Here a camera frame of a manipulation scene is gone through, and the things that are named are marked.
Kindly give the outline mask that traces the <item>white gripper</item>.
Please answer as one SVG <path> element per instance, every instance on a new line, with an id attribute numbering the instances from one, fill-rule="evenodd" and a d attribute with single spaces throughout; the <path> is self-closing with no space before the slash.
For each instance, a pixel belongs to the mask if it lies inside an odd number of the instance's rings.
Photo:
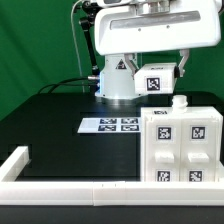
<path id="1" fill-rule="evenodd" d="M 178 50 L 179 76 L 190 56 L 187 48 L 214 46 L 221 39 L 215 4 L 171 4 L 168 12 L 137 14 L 135 5 L 102 9 L 95 20 L 95 47 L 101 55 L 125 54 L 132 76 L 133 53 Z"/>

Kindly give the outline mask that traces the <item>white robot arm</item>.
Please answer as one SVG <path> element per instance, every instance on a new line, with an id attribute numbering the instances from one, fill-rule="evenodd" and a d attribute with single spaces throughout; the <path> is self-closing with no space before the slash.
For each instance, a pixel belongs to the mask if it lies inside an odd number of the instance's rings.
<path id="1" fill-rule="evenodd" d="M 94 39 L 105 57 L 97 97 L 132 100 L 168 94 L 184 75 L 192 48 L 221 39 L 219 15 L 224 0 L 96 0 Z M 137 65 L 137 55 L 178 50 L 181 61 Z"/>

